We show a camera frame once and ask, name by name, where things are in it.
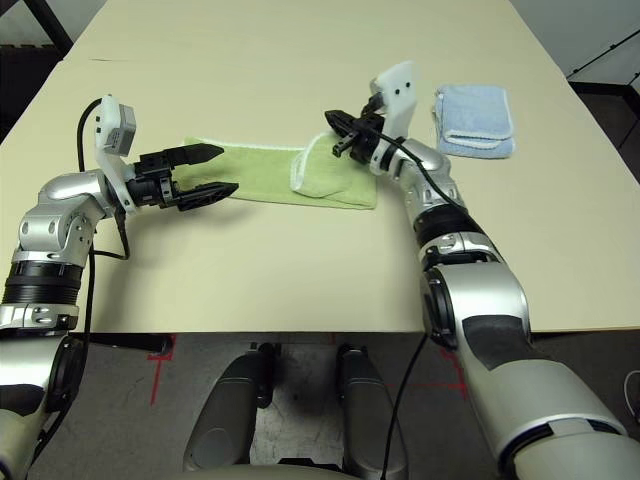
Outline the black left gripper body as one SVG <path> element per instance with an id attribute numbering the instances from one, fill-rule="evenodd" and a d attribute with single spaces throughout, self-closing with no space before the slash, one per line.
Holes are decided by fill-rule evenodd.
<path id="1" fill-rule="evenodd" d="M 141 155 L 133 165 L 133 178 L 126 182 L 134 204 L 169 208 L 175 205 L 172 166 L 166 153 Z"/>

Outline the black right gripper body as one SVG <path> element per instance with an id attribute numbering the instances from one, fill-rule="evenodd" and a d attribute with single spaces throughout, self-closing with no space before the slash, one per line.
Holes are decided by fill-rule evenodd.
<path id="1" fill-rule="evenodd" d="M 370 113 L 359 117 L 354 122 L 354 131 L 347 136 L 338 136 L 339 140 L 332 147 L 332 154 L 340 157 L 349 151 L 351 159 L 358 163 L 370 163 L 373 153 L 379 143 L 379 133 L 384 126 L 384 117 L 377 113 Z"/>

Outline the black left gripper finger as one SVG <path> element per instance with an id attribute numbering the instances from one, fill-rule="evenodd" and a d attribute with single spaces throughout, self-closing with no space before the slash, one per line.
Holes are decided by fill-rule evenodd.
<path id="1" fill-rule="evenodd" d="M 222 147 L 206 143 L 184 145 L 163 151 L 169 166 L 205 163 L 223 153 Z"/>
<path id="2" fill-rule="evenodd" d="M 238 183 L 211 182 L 180 192 L 175 197 L 179 211 L 188 211 L 217 203 L 230 197 L 239 188 Z"/>

